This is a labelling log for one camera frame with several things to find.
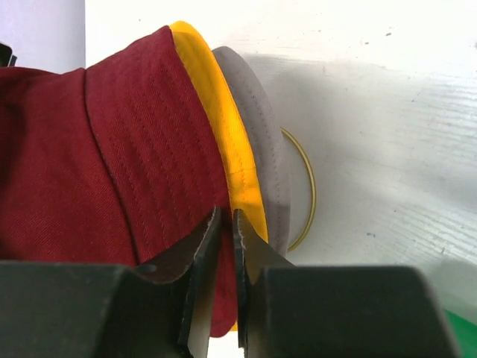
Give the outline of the yellow bucket hat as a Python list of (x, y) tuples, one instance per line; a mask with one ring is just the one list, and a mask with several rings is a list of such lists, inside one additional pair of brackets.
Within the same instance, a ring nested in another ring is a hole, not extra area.
[(221, 337), (236, 329), (237, 319), (232, 213), (242, 209), (267, 240), (265, 210), (251, 144), (212, 50), (190, 24), (175, 22), (169, 28), (204, 113), (193, 110), (168, 123), (172, 196), (157, 216), (158, 246), (165, 249), (186, 235), (214, 200), (226, 210), (211, 326), (211, 335)]

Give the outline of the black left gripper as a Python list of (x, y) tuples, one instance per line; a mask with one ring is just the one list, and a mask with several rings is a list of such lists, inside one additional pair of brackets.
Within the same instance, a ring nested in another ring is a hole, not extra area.
[(0, 43), (0, 67), (15, 66), (17, 56), (10, 46)]

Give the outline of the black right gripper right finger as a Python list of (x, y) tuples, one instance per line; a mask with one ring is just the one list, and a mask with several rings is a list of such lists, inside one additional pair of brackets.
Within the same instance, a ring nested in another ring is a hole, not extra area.
[(409, 266), (295, 266), (233, 214), (246, 357), (459, 357), (427, 279)]

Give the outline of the grey bucket hat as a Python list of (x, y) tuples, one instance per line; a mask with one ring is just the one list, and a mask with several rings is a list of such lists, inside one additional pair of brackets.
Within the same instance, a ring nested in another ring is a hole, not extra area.
[(245, 59), (227, 46), (215, 48), (212, 53), (227, 81), (250, 141), (269, 245), (284, 257), (291, 225), (291, 179), (285, 157), (285, 140), (267, 93)]

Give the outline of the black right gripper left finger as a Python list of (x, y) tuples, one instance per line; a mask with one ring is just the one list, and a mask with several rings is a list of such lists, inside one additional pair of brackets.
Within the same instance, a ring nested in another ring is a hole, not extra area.
[(205, 357), (221, 211), (130, 268), (1, 263), (3, 357)]

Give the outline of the dark red bucket hat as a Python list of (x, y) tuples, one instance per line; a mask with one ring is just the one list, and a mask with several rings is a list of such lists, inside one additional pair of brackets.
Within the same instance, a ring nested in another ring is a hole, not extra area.
[(1, 258), (136, 266), (230, 212), (169, 27), (64, 74), (1, 70)]

